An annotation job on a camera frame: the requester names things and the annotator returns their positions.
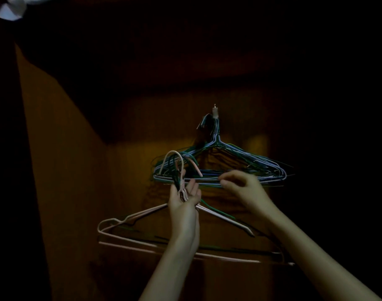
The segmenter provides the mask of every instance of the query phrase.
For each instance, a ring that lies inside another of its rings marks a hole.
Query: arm
[[[195,205],[201,200],[201,190],[194,179],[190,180],[186,189],[190,196],[188,201],[183,203],[176,187],[171,186],[168,206],[172,235],[140,301],[177,300],[183,288],[188,269],[199,246],[199,217]]]
[[[286,217],[254,175],[230,171],[221,175],[219,180],[252,213],[266,221],[271,232],[283,243],[325,300],[381,300]]]

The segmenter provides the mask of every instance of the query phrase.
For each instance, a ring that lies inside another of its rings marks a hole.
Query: left hand
[[[170,188],[170,243],[174,244],[178,251],[194,256],[199,246],[199,215],[195,206],[201,201],[201,190],[195,179],[191,179],[185,188],[188,192],[186,202],[182,202],[174,185]]]

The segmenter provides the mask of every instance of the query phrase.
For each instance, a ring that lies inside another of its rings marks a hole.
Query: forearm
[[[170,241],[140,301],[178,299],[194,257],[193,253],[184,253],[178,243],[179,241]]]
[[[278,209],[271,211],[267,220],[270,230],[325,300],[381,300]]]

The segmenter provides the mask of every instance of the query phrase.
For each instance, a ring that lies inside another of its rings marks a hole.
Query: bundle of hangers
[[[214,115],[213,115],[213,118],[215,120],[217,120],[217,121],[215,121],[215,133],[213,136],[213,140],[208,144],[208,146],[221,144],[222,146],[224,146],[224,145],[231,146],[232,150],[234,148],[237,148],[234,145],[227,145],[227,144],[220,141],[219,128],[218,128],[219,127],[219,121],[218,121],[218,118],[216,115],[217,115],[217,108],[215,107],[214,108]],[[200,125],[204,125],[204,122],[205,122],[207,116],[204,117],[204,119],[202,120]],[[164,157],[163,161],[160,163],[160,167],[159,167],[159,169],[160,169],[159,170],[160,171],[159,176],[164,177],[164,178],[160,178],[160,179],[164,180],[164,182],[174,182],[174,184],[176,185],[177,190],[178,190],[178,195],[181,198],[181,200],[184,202],[188,200],[188,193],[187,193],[187,190],[185,188],[185,185],[189,181],[189,179],[184,178],[184,176],[183,176],[184,172],[185,172],[184,171],[184,163],[188,162],[189,164],[192,165],[193,169],[199,174],[200,177],[204,176],[204,174],[203,174],[204,170],[200,170],[198,168],[197,161],[195,160],[195,158],[190,153],[190,152],[193,152],[193,150],[190,150],[190,149],[183,151],[183,152],[169,151],[166,154],[166,156]],[[264,171],[265,171],[265,173],[269,173],[270,171],[272,171],[272,174],[271,174],[271,176],[272,176],[271,180],[272,181],[280,180],[281,175],[283,175],[284,178],[286,178],[286,173],[284,172],[284,170],[282,168],[279,167],[279,165],[277,163],[274,163],[273,161],[270,161],[269,159],[267,159],[265,157],[259,157],[259,156],[256,156],[256,155],[253,155],[250,153],[246,153],[246,152],[242,151],[241,149],[238,149],[238,150],[239,150],[238,153],[243,158],[245,158],[245,159],[250,158],[250,157],[254,158],[256,168],[255,168],[255,170],[253,169],[252,171],[257,171],[257,169],[260,169],[260,173],[263,173]],[[178,168],[178,162],[179,161],[181,162],[181,168],[180,169]],[[165,168],[165,167],[168,168],[168,171],[164,172],[166,174],[164,176],[162,176],[161,172],[162,172],[163,168]],[[273,173],[275,173],[275,171],[278,171],[279,175],[275,176],[273,174]],[[201,202],[204,203],[208,208],[202,206],[199,203],[196,206],[196,208],[199,211],[204,211],[206,213],[210,213],[211,215],[218,217],[218,218],[224,220],[225,222],[228,222],[228,223],[242,229],[250,237],[255,237],[255,234],[252,231],[252,230],[254,230],[254,232],[256,234],[258,234],[259,236],[264,236],[264,237],[268,238],[269,240],[271,240],[276,245],[276,247],[279,249],[279,251],[273,252],[273,251],[239,249],[239,248],[221,248],[221,247],[217,247],[217,246],[207,246],[207,245],[204,245],[204,246],[200,245],[200,247],[199,247],[200,250],[214,250],[214,251],[226,252],[226,253],[242,253],[242,254],[255,254],[255,255],[260,255],[260,256],[268,256],[272,259],[272,263],[286,264],[285,258],[284,258],[283,252],[281,251],[280,246],[272,238],[270,238],[266,234],[262,233],[261,231],[257,230],[256,228],[252,227],[251,225],[244,223],[239,219],[236,219],[234,216],[228,215],[222,211],[219,211],[218,209],[215,209],[215,208],[209,206],[203,200],[201,200]],[[153,240],[150,240],[150,238],[151,238],[150,236],[149,237],[146,236],[143,238],[126,238],[126,237],[123,237],[121,235],[113,233],[113,230],[114,230],[114,228],[120,228],[123,230],[131,230],[131,231],[140,233],[139,231],[136,231],[132,228],[132,226],[135,224],[135,222],[141,218],[144,218],[144,217],[146,217],[152,213],[155,213],[157,211],[160,211],[166,207],[168,207],[167,203],[153,207],[153,208],[149,208],[149,209],[146,209],[146,210],[134,213],[134,214],[131,214],[131,215],[125,217],[124,220],[119,220],[117,218],[111,218],[111,219],[103,220],[102,222],[99,223],[99,225],[98,225],[98,233],[99,234],[101,234],[103,236],[110,237],[110,238],[119,239],[119,240],[122,240],[125,242],[130,242],[130,243],[136,244],[139,247],[142,245],[144,248],[108,243],[108,242],[104,242],[104,241],[99,241],[99,244],[113,246],[113,247],[119,247],[119,248],[125,248],[125,249],[130,249],[130,250],[137,250],[137,251],[147,252],[147,253],[155,253],[155,254],[163,253],[164,245],[167,245],[168,239],[161,238],[158,236],[153,236]],[[101,229],[101,226],[103,224],[108,224],[108,225]],[[200,258],[214,258],[214,259],[226,260],[226,261],[232,261],[232,262],[244,262],[244,263],[260,263],[261,262],[259,260],[246,260],[246,259],[231,258],[231,257],[226,257],[226,256],[216,256],[213,254],[206,254],[206,253],[196,253],[195,255],[196,255],[196,258],[198,258],[198,257],[200,257]]]
[[[190,171],[190,168],[187,169],[187,177],[185,178],[186,182],[189,182],[191,178],[194,178],[201,186],[221,187],[218,177],[222,173],[232,170],[232,168],[227,168],[223,171],[207,169],[198,170],[198,162],[195,159],[202,152],[212,148],[216,149],[222,154],[236,158],[244,165],[244,168],[241,168],[240,170],[254,174],[261,182],[261,184],[281,182],[286,179],[287,173],[279,165],[279,162],[273,161],[267,157],[248,153],[238,146],[227,144],[221,141],[219,135],[220,129],[218,108],[216,105],[213,108],[212,114],[206,114],[204,116],[197,129],[205,128],[208,121],[213,122],[211,141],[206,142],[203,146],[200,147],[192,146],[187,150],[179,151],[179,154],[184,159],[184,161],[191,166],[191,169],[194,170]],[[172,173],[175,171],[174,159],[175,157],[173,156],[168,158],[168,160],[165,158],[163,161],[159,161],[155,165],[153,179],[158,182],[173,183]],[[225,163],[225,158],[222,158],[221,161],[222,163]]]

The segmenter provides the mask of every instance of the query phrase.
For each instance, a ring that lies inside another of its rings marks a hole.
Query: hand
[[[279,211],[255,175],[233,170],[223,173],[219,180],[224,189],[233,193],[246,208],[258,216],[267,219]]]
[[[182,202],[177,188],[170,188],[168,207],[170,210],[172,234],[170,243],[175,244],[177,250],[194,256],[199,246],[199,215],[195,206],[201,201],[201,190],[198,183],[191,179],[186,190],[188,201]]]

